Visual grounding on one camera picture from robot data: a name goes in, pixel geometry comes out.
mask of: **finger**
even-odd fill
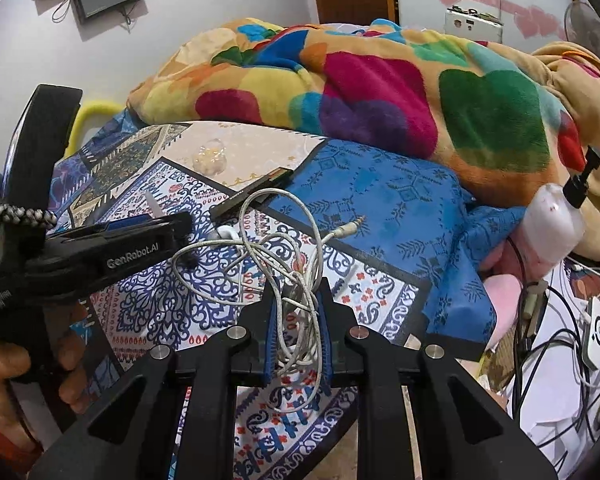
[[[17,345],[0,343],[0,421],[7,424],[16,421],[6,379],[17,377],[29,370],[31,361],[27,351]]]
[[[31,366],[29,353],[21,346],[0,343],[0,381],[18,377]]]
[[[72,405],[77,402],[82,395],[82,391],[87,387],[87,374],[82,366],[78,366],[71,372],[67,378],[60,384],[58,395],[62,402]]]
[[[67,371],[75,370],[84,355],[84,341],[73,330],[58,342],[58,362]]]
[[[81,414],[87,410],[90,403],[91,397],[89,397],[88,394],[84,392],[78,400],[71,404],[71,409],[74,410],[75,413]]]
[[[87,309],[83,304],[76,303],[71,311],[71,324],[77,323],[87,317]]]

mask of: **colorful blanket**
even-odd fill
[[[147,123],[265,124],[432,160],[505,207],[600,148],[600,62],[571,43],[530,55],[386,20],[343,34],[250,18],[184,44],[128,106]],[[578,252],[600,260],[600,171],[583,212]]]

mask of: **braided wrist strap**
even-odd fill
[[[0,204],[0,224],[27,225],[41,229],[53,229],[58,218],[48,210],[24,209],[9,204]]]

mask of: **white spray bottle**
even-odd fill
[[[545,184],[538,189],[522,222],[511,234],[525,264],[527,283],[544,278],[584,236],[586,226],[580,207],[589,191],[587,179],[600,167],[600,151],[589,146],[586,159],[582,174],[572,176],[564,187]],[[505,244],[505,253],[510,253],[508,245]],[[514,254],[504,254],[501,262],[507,267],[505,273],[522,280]]]

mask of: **black handheld device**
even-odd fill
[[[358,387],[358,479],[413,480],[413,453],[402,388],[408,388],[424,480],[555,480],[542,452],[437,345],[392,345],[318,290],[328,335],[324,381]],[[236,326],[200,346],[153,347],[38,460],[29,480],[166,479],[188,387],[175,480],[246,478],[234,462],[238,386],[262,387],[270,373],[275,302],[269,283]]]
[[[46,210],[54,164],[62,157],[82,91],[40,85],[14,132],[0,204],[0,340],[29,351],[31,369],[17,379],[40,386],[61,431],[75,420],[58,396],[64,371],[55,343],[72,306],[93,292],[155,265],[191,232],[188,212],[67,230]]]

